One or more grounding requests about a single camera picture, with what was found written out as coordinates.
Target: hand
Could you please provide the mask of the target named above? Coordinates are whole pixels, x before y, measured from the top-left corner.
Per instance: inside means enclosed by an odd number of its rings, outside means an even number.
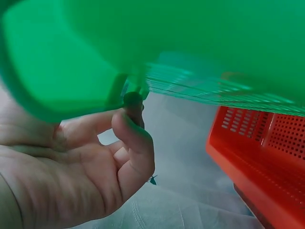
[[[108,216],[152,176],[152,138],[134,124],[142,124],[141,106],[59,125],[7,102],[0,112],[0,175],[25,229],[68,228]],[[120,141],[104,146],[97,135],[110,128]]]

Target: finger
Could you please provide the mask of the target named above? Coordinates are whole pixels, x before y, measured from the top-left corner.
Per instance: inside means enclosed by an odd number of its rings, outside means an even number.
[[[118,171],[122,197],[126,201],[153,175],[153,140],[122,111],[113,116],[112,128],[129,149],[129,160]]]
[[[86,130],[94,131],[96,135],[99,135],[111,129],[112,117],[116,112],[117,110],[113,110],[85,115],[77,120],[78,126],[82,126]]]
[[[111,153],[114,155],[118,150],[120,150],[122,147],[124,147],[126,150],[128,150],[127,146],[122,141],[114,142],[110,145],[107,145],[107,147],[110,149]]]
[[[142,112],[144,109],[142,97],[137,92],[130,92],[124,96],[124,109],[130,119],[138,126],[144,128]]]

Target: palm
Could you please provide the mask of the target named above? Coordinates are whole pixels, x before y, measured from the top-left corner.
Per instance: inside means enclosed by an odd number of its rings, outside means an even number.
[[[16,197],[25,228],[66,228],[105,217],[152,175],[151,138],[132,132],[121,114],[113,114],[49,126],[49,134],[36,138],[12,125],[29,143],[0,149],[0,173]],[[98,141],[97,134],[111,127],[126,144]]]

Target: red plastic basket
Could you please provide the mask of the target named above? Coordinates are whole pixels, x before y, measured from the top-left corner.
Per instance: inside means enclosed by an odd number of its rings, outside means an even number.
[[[305,117],[220,107],[207,152],[277,229],[305,229]]]

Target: green plastic basket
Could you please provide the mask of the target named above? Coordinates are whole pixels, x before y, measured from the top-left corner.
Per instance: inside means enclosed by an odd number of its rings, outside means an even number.
[[[305,2],[5,0],[0,69],[34,115],[122,107],[127,92],[305,115]]]

